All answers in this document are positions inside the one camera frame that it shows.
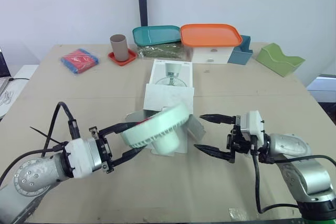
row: black cable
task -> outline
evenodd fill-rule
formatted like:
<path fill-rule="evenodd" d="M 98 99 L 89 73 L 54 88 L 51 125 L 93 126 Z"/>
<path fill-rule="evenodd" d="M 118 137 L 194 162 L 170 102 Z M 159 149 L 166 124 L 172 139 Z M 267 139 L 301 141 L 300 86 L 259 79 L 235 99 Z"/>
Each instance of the black cable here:
<path fill-rule="evenodd" d="M 28 80 L 28 78 L 9 78 L 8 81 L 15 81 L 15 80 Z"/>
<path fill-rule="evenodd" d="M 51 119 L 51 123 L 50 123 L 49 131 L 48 131 L 47 139 L 46 139 L 46 142 L 44 143 L 43 149 L 47 149 L 48 148 L 48 145 L 49 145 L 49 142 L 50 142 L 50 139 L 51 139 L 51 134 L 53 133 L 53 130 L 54 130 L 57 114 L 58 114 L 59 108 L 61 106 L 64 109 L 64 112 L 68 116 L 69 120 L 74 120 L 74 117 L 72 116 L 72 114 L 71 114 L 69 108 L 67 107 L 67 105 L 64 102 L 58 102 L 57 105 L 56 105 L 53 117 Z M 46 153 L 42 152 L 41 157 L 44 157 L 45 155 L 46 155 Z"/>
<path fill-rule="evenodd" d="M 48 135 L 47 134 L 44 134 L 42 131 L 39 131 L 38 129 L 34 128 L 34 127 L 31 127 L 29 126 L 29 128 L 33 129 L 34 131 L 40 133 L 42 136 L 44 137 L 47 137 Z M 53 138 L 50 138 L 50 140 L 52 140 L 53 142 L 55 142 L 56 144 L 61 144 L 59 141 L 53 139 Z"/>
<path fill-rule="evenodd" d="M 260 214 L 263 214 L 264 212 L 276 208 L 276 207 L 294 207 L 294 208 L 299 208 L 297 205 L 293 204 L 274 204 L 267 206 L 265 208 L 261 208 L 260 206 L 260 174 L 259 174 L 259 165 L 258 165 L 258 160 L 257 160 L 257 155 L 253 154 L 252 155 L 253 159 L 253 164 L 254 164 L 254 169 L 256 173 L 256 184 L 255 184 L 255 195 L 256 195 L 256 204 L 257 204 L 257 209 Z"/>
<path fill-rule="evenodd" d="M 0 187 L 1 187 L 1 184 L 2 182 L 4 181 L 7 173 L 9 172 L 10 169 L 12 169 L 12 167 L 17 163 L 19 162 L 22 158 L 26 157 L 26 156 L 29 156 L 29 155 L 33 155 L 33 154 L 37 154 L 37 153 L 45 153 L 45 152 L 58 152 L 60 150 L 63 149 L 63 146 L 61 145 L 56 145 L 54 146 L 53 148 L 51 149 L 46 149 L 46 150 L 36 150 L 36 151 L 31 151 L 31 152 L 27 152 L 27 153 L 24 153 L 22 154 L 21 156 L 18 156 L 16 159 L 14 159 L 13 162 L 11 162 L 11 164 L 5 169 L 4 173 L 1 175 L 0 177 Z"/>
<path fill-rule="evenodd" d="M 312 159 L 312 158 L 327 159 L 330 162 L 332 162 L 332 164 L 336 167 L 336 161 L 326 155 L 310 155 L 310 156 L 303 156 L 303 157 L 295 157 L 295 158 L 290 158 L 290 159 L 275 160 L 274 162 L 277 164 L 281 164 L 281 163 L 288 163 L 288 162 L 294 162 L 294 161 L 300 161 L 300 160 Z"/>

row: white drawer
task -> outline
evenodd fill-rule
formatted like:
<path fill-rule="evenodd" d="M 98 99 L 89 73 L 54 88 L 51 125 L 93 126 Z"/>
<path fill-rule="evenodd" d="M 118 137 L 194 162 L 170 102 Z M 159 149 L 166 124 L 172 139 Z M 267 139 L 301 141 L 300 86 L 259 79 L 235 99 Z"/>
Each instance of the white drawer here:
<path fill-rule="evenodd" d="M 192 63 L 227 64 L 234 47 L 194 47 Z"/>

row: red saucer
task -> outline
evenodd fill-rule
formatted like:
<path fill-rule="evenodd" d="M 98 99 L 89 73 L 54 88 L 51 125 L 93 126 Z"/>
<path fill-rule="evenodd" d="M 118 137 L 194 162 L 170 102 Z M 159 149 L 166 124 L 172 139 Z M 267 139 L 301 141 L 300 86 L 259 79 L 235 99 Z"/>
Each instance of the red saucer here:
<path fill-rule="evenodd" d="M 131 49 L 128 49 L 128 54 L 130 55 L 130 57 L 128 58 L 128 60 L 126 61 L 117 61 L 114 57 L 114 53 L 111 52 L 109 53 L 108 57 L 116 64 L 120 65 L 120 66 L 125 66 L 127 63 L 130 63 L 131 61 L 134 61 L 137 57 L 137 54 L 135 52 L 133 52 Z"/>

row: beige tabletop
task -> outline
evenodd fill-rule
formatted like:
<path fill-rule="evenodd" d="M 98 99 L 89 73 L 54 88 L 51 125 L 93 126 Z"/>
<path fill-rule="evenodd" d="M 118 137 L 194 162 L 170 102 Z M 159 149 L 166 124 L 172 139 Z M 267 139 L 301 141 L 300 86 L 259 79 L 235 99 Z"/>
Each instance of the beige tabletop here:
<path fill-rule="evenodd" d="M 97 54 L 100 63 L 74 75 L 59 59 L 79 47 Z M 69 106 L 83 138 L 90 136 L 92 126 L 101 129 L 123 122 L 126 114 L 142 109 L 153 61 L 137 59 L 119 67 L 107 58 L 109 51 L 109 45 L 57 45 L 51 50 L 0 123 L 0 170 L 21 153 L 42 148 L 45 139 L 29 126 L 47 132 L 58 101 Z M 193 68 L 196 116 L 259 110 L 267 133 L 301 136 L 315 154 L 336 158 L 336 127 L 294 74 L 283 78 L 254 59 L 245 66 Z M 202 124 L 207 132 L 203 143 L 225 150 L 230 126 Z M 53 138 L 70 139 L 62 112 Z M 115 158 L 129 149 L 118 135 L 109 135 L 108 140 Z M 300 216 L 291 208 L 258 214 L 252 159 L 237 154 L 236 163 L 230 164 L 192 144 L 188 154 L 165 157 L 143 150 L 111 174 L 99 170 L 88 178 L 69 179 L 45 196 L 29 222 L 216 222 Z M 332 166 L 321 163 L 335 181 Z M 276 165 L 261 164 L 260 172 L 262 207 L 295 203 Z"/>

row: green wavy organizer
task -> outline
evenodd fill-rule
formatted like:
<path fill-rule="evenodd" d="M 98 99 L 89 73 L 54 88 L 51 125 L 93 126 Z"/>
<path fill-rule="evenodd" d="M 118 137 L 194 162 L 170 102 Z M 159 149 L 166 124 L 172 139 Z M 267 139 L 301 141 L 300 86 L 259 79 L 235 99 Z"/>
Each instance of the green wavy organizer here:
<path fill-rule="evenodd" d="M 279 45 L 271 43 L 262 47 L 257 61 L 265 65 L 275 73 L 285 77 L 286 75 L 293 73 L 304 61 L 298 56 L 286 56 L 281 51 Z"/>

